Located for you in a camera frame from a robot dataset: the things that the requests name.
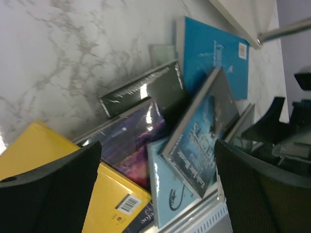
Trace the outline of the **yellow book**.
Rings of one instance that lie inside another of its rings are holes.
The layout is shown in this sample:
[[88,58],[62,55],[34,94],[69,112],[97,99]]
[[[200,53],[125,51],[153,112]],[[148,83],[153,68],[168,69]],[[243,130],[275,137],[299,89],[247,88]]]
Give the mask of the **yellow book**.
[[[0,154],[0,178],[27,172],[62,158],[79,146],[34,121]],[[100,163],[82,231],[121,233],[151,200],[151,195],[105,163]]]

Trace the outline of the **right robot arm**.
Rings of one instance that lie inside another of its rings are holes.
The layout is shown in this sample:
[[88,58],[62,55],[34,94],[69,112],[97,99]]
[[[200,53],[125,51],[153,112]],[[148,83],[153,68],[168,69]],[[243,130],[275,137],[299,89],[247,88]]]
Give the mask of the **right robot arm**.
[[243,139],[256,141],[249,154],[284,170],[311,175],[311,101],[292,103],[288,123],[279,120],[284,97],[275,97],[266,114],[242,133]]

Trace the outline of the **light blue cat book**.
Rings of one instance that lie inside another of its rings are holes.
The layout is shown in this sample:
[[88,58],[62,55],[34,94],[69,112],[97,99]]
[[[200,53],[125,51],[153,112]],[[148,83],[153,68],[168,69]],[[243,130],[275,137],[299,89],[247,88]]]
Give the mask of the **light blue cat book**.
[[192,194],[160,156],[168,137],[147,145],[154,222],[162,228],[192,203],[200,199]]

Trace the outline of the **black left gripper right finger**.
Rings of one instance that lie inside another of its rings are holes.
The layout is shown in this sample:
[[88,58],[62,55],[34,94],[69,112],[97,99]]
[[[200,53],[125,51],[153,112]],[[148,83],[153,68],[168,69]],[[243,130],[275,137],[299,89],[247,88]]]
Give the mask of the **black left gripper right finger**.
[[235,233],[309,233],[311,180],[217,140],[215,157]]

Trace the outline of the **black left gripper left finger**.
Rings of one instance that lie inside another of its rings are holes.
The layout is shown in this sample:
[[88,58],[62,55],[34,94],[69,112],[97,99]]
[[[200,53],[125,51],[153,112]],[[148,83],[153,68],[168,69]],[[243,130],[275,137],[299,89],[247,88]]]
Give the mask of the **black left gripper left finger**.
[[0,182],[2,233],[80,233],[97,179],[102,146],[93,142]]

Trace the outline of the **black book Moon and Sixpence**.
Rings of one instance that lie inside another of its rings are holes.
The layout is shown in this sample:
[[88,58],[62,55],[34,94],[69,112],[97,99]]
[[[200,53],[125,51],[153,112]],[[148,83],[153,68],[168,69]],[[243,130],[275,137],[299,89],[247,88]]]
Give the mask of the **black book Moon and Sixpence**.
[[164,114],[169,113],[187,97],[179,62],[173,60],[99,97],[99,102],[107,116],[113,118],[147,98],[153,99]]

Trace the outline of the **purple galaxy cover book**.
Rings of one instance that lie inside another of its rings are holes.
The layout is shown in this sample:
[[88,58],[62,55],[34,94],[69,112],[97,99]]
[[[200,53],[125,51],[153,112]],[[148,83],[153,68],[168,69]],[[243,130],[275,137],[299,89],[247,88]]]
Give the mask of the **purple galaxy cover book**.
[[99,141],[101,160],[149,191],[147,144],[161,139],[166,133],[166,122],[157,103],[147,99],[73,142],[83,147]]

